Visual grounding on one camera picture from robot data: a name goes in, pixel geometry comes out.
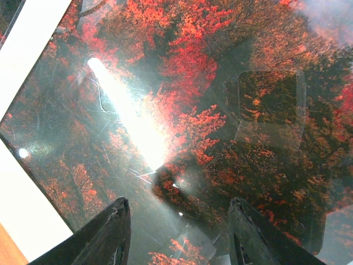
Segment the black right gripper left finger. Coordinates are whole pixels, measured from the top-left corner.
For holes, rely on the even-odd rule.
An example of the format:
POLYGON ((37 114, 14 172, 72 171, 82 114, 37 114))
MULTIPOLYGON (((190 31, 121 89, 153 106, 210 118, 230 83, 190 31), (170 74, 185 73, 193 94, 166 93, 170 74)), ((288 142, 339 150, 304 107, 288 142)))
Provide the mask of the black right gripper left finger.
POLYGON ((130 242, 129 201, 119 197, 72 236, 30 264, 127 264, 130 242))

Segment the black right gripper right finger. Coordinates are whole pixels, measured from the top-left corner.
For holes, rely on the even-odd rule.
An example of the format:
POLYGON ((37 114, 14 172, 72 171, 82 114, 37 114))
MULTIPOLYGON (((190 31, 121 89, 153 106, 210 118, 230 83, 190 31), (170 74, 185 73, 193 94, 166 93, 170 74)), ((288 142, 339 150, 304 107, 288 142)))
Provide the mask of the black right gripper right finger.
POLYGON ((230 202, 228 235, 231 264, 245 264, 242 249, 252 264, 323 264, 243 198, 235 197, 230 202))

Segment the white mat board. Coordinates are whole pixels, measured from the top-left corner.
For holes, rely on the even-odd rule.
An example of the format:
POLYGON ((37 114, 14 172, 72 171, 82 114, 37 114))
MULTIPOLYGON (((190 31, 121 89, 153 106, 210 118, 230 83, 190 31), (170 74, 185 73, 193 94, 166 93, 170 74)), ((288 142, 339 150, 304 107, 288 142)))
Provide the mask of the white mat board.
MULTIPOLYGON (((42 53, 69 1, 25 1, 1 47, 1 117, 42 53)), ((1 235, 28 261, 72 235, 14 153, 1 143, 1 235)))

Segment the clear glass pane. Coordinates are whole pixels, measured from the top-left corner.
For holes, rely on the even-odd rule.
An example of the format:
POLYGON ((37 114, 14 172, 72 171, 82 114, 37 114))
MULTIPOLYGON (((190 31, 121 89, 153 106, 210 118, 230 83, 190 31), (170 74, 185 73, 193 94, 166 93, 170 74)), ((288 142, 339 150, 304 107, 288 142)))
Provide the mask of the clear glass pane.
POLYGON ((221 264, 245 199, 352 262, 351 1, 72 1, 1 120, 70 230, 129 200, 129 264, 221 264))

